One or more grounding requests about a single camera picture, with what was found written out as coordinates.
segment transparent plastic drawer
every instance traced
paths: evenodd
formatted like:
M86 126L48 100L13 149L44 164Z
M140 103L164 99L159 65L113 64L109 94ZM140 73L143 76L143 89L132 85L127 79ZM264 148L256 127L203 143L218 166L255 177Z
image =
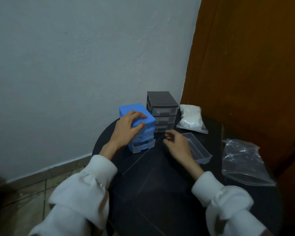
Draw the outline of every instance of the transparent plastic drawer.
M155 124L158 125L167 125L175 123L176 116L169 117L155 117Z
M178 108L152 108L151 114L153 116L171 116L177 114L177 109Z
M154 129L151 129L151 131L144 134L137 134L132 140L132 143L144 142L145 140L148 140L151 138L154 138Z
M169 125L155 125L154 132L165 132L166 130L174 129L174 124Z
M211 160L212 155L204 148L204 146L202 146L192 133L185 133L183 136L188 138L190 151L196 162L198 164L207 164Z
M145 149L151 149L152 147L154 147L154 145L155 145L155 139L150 139L141 143L132 143L132 144L130 143L129 149L133 153L138 153Z

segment floor tile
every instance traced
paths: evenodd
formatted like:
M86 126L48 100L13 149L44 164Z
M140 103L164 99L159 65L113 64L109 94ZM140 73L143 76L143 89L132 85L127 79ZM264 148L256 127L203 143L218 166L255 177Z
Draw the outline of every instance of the floor tile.
M0 236L26 236L42 221L44 192L5 206L0 211Z
M25 187L22 190L8 194L3 200L3 206L27 198L45 190L45 181Z
M78 173L80 172L84 167L81 167L77 170L74 170L74 171L69 171L67 173L64 173L62 175L59 175L59 176L56 176L56 177L53 177L51 179L48 179L47 180L47 183L46 183L46 189L50 189L52 187L55 187L55 186L58 186L61 184L61 182L63 182L64 180L66 180L67 178L69 178L72 174L75 174L75 173Z
M49 204L48 204L48 200L51 196L51 194L53 193L53 191L56 189L56 187L50 188L48 190L46 190L46 195L45 195L45 213L44 213L44 219L47 217L47 215L49 214L49 212L51 211Z

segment table top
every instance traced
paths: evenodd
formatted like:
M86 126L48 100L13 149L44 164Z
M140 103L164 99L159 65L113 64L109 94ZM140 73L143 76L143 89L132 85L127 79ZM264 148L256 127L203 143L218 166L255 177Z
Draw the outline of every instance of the table top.
M177 113L176 124L180 120ZM111 123L98 138L93 155L99 154L114 131ZM244 188L252 196L251 213L274 235L279 233L283 220L281 195L277 187L247 186L226 178L221 173L222 137L236 138L231 132L222 134L222 124L203 116L208 134L192 132L213 155L208 164L201 165L211 171L224 185ZM176 129L180 133L190 132ZM166 150L164 133L155 133L155 147L132 154L128 147L120 150L112 162L118 173L109 188L109 220L120 235L209 235L205 222L205 208L191 193L194 184Z

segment textured wall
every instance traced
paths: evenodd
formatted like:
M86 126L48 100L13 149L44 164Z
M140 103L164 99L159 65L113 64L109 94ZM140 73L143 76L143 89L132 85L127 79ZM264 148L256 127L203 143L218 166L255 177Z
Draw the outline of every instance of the textured wall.
M0 175L92 152L118 106L180 101L201 0L0 0Z

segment clear plastic bag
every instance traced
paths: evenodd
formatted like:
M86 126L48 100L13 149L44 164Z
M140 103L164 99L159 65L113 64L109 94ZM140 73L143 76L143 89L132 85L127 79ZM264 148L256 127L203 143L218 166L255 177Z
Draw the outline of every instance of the clear plastic bag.
M201 117L201 108L194 105L180 105L181 120L177 124L177 128L183 128L187 130L197 131L208 134L208 130Z
M251 186L275 186L267 172L259 146L237 139L226 139L222 155L222 174Z

